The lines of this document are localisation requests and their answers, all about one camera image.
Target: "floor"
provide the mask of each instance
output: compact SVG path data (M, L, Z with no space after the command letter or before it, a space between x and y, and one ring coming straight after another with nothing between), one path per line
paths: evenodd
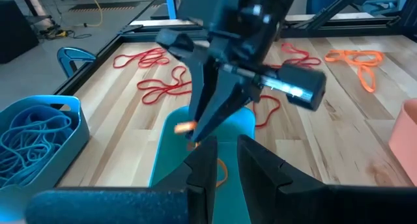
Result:
M29 9L23 0L15 0L24 15L29 15ZM103 23L100 27L73 27L80 35L92 34L85 39L63 38L52 41L40 41L40 44L30 51L20 55L8 64L0 64L0 110L6 106L34 94L51 94L66 77L56 59L57 50L64 46L74 46L96 53L106 42L113 38L117 31L135 18L152 0L98 0L99 3L139 1L132 10L107 10L104 12ZM305 14L307 0L295 0L290 14ZM76 4L93 3L93 0L38 0L35 5L38 11L53 16L53 19L63 27L71 27L82 23L98 23L98 12L68 12ZM151 7L138 19L149 20L150 15L157 9Z

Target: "black metal frame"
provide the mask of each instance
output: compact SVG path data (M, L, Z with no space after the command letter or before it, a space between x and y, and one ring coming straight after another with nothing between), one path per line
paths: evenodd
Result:
M31 0L24 0L27 7L29 8L29 10L32 13L32 16L38 16L38 12L36 11L35 7L33 6Z
M345 4L346 0L338 0L312 19L306 21L286 21L282 26L281 38L311 38L332 36L382 36L405 35L414 38L417 31L416 20L410 20L410 15L417 13L414 6L417 0L407 0L400 16L385 18L329 20L342 8L338 3ZM73 95L123 43L154 42L161 29L172 29L186 33L193 40L205 40L207 33L199 25L127 25L112 38L96 55L92 63L84 64L72 77L65 81L54 94Z

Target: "blue bin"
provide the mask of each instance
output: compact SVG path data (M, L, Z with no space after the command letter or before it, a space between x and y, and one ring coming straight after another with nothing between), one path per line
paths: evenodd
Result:
M185 137L174 133L176 124L189 120L188 107L175 110L165 120L149 186L157 184L189 155ZM252 139L255 137L255 116L247 108L231 115L213 132L218 140L218 157L224 161L229 172L227 181L216 189L213 214L215 224L250 223L237 164L237 137L241 134ZM224 173L218 166L218 180L223 177Z
M62 112L72 119L71 128L74 131L30 184L0 189L0 222L23 219L25 207L31 197L40 191L53 188L89 140L89 128L81 110L81 102L73 96L31 96L13 103L0 112L0 134L8 130L12 119L24 109L51 104L69 106L68 111Z

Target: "black cable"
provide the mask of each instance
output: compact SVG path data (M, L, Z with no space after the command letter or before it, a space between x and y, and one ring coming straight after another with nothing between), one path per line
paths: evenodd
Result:
M55 0L52 0L52 2L55 5L55 9L57 9L57 12L59 14L59 24L61 25L64 22L63 13L59 10L57 2Z
M68 36L70 38L73 38L73 39L84 39L84 38L89 38L89 37L92 36L92 34L76 35L76 32L73 31L73 30L67 30L66 32L67 32Z
M31 27L33 28L33 31L35 32L40 44L43 44L45 42L45 38L42 35L40 35L39 29L35 25L31 25Z

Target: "wooden tabletop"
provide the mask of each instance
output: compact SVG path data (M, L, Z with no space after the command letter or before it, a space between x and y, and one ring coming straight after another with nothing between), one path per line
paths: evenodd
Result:
M326 94L316 112L288 104L282 93L264 89L282 106L266 128L256 130L255 139L328 184L411 186L387 141L402 101L417 97L417 45L404 36L281 39L271 47L266 63L280 64L294 57L281 51L284 42L320 58L331 49L374 49L386 57L373 68L374 93L362 88L354 66L326 62L316 66L327 75ZM137 90L136 83L148 78L174 83L170 73L179 63L169 57L165 66L139 69L132 62L114 69L113 59L155 47L154 43L123 44L76 93L91 140L60 186L148 186L164 120L187 105L190 95L164 96L145 105L144 92ZM185 79L190 80L189 73ZM269 100L257 104L257 121L264 121L274 107Z

